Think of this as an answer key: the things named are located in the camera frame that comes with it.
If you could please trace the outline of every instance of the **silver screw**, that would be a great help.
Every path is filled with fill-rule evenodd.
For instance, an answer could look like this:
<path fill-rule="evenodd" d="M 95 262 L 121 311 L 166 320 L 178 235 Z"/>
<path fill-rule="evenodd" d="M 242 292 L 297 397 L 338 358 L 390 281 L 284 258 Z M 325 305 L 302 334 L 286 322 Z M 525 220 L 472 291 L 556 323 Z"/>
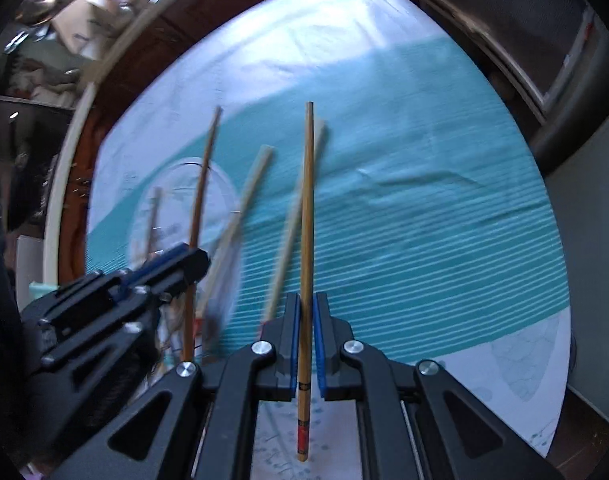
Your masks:
<path fill-rule="evenodd" d="M 183 361 L 176 366 L 176 373 L 180 377 L 191 377 L 194 373 L 196 373 L 196 365 L 190 361 Z"/>
<path fill-rule="evenodd" d="M 139 321 L 129 321 L 128 323 L 125 323 L 122 328 L 125 332 L 130 334 L 139 334 L 142 332 L 142 323 Z"/>
<path fill-rule="evenodd" d="M 365 349 L 365 346 L 360 341 L 350 339 L 349 341 L 345 342 L 344 345 L 342 345 L 342 348 L 344 348 L 345 352 L 348 354 L 359 354 Z"/>
<path fill-rule="evenodd" d="M 271 352 L 271 343 L 269 341 L 256 341 L 251 345 L 251 351 L 256 355 L 264 355 Z"/>
<path fill-rule="evenodd" d="M 440 367 L 435 361 L 421 361 L 418 364 L 418 370 L 422 375 L 436 375 Z"/>

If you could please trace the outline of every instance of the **table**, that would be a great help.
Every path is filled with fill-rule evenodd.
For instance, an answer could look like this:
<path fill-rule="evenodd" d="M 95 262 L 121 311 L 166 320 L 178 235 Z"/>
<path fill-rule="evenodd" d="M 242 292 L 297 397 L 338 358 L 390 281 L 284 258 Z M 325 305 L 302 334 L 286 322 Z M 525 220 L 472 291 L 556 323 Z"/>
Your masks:
<path fill-rule="evenodd" d="M 216 298 L 229 321 L 223 346 L 253 341 L 301 165 L 308 100 L 328 125 L 317 171 L 315 289 L 329 294 L 332 314 L 350 321 L 357 338 L 389 358 L 442 361 L 545 454 L 565 393 L 570 338 L 552 209 L 499 97 L 407 0 L 268 0 L 177 60 L 102 145 L 88 269 L 140 261 L 156 187 L 166 190 L 163 246 L 187 238 L 196 165 L 221 105 L 205 247 L 236 210 L 260 145 L 276 148 L 230 286 Z M 296 251 L 284 290 L 297 288 L 298 258 Z M 317 461 L 304 465 L 288 449 L 289 410 L 261 407 L 256 444 L 277 434 L 280 445 L 256 446 L 254 475 L 354 478 L 357 441 L 337 444 L 339 427 L 355 429 L 346 419 L 351 409 L 321 403 L 314 410 Z M 329 473 L 326 450 L 336 464 L 353 465 Z"/>

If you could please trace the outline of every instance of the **tablecloth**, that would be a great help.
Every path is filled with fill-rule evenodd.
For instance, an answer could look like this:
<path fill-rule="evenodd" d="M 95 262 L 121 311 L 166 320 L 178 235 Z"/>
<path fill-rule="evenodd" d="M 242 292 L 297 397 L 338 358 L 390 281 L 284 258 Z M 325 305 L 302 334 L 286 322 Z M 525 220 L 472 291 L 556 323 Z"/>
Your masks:
<path fill-rule="evenodd" d="M 302 163 L 309 100 L 328 128 L 316 176 L 315 289 L 357 338 L 402 362 L 441 361 L 545 454 L 570 332 L 549 199 L 499 97 L 407 0 L 268 0 L 190 49 L 102 145 L 88 269 L 140 261 L 156 187 L 166 190 L 162 244 L 187 238 L 204 134 L 221 105 L 201 244 L 211 247 L 236 210 L 260 145 L 276 148 L 216 298 L 231 318 L 225 349 L 252 342 Z M 296 250 L 285 291 L 297 289 L 298 262 Z M 303 465 L 286 444 L 289 412 L 282 428 L 272 411 L 280 408 L 261 406 L 258 432 L 272 428 L 281 446 L 256 440 L 257 477 L 267 468 L 277 478 L 339 478 L 321 458 L 322 446 L 341 439 L 339 425 L 312 427 L 320 447 Z M 355 451 L 349 444 L 349 462 Z M 343 474 L 357 471 L 354 463 Z"/>

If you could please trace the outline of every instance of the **striped pattern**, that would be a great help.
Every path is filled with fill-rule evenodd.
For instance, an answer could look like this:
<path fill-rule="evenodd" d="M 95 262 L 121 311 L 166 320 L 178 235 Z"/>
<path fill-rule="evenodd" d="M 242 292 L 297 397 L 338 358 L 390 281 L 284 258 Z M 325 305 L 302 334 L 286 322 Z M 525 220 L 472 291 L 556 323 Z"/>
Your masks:
<path fill-rule="evenodd" d="M 568 305 L 555 219 L 531 154 L 469 58 L 440 39 L 323 67 L 222 125 L 214 160 L 238 188 L 259 145 L 277 153 L 244 227 L 226 350 L 257 334 L 302 161 L 307 100 L 329 126 L 317 175 L 315 290 L 329 294 L 332 314 L 358 338 L 413 362 Z M 149 181 L 89 235 L 89 268 L 124 261 L 134 203 Z M 298 289 L 298 262 L 295 251 L 285 291 Z"/>

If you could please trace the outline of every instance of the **grey wall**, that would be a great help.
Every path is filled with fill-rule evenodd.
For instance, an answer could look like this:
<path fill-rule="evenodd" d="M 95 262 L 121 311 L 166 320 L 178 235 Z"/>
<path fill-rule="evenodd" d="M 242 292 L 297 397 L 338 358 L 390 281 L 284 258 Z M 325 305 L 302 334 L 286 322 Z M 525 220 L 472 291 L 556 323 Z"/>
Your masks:
<path fill-rule="evenodd" d="M 547 178 L 565 250 L 577 360 L 569 378 L 609 420 L 609 118 Z"/>

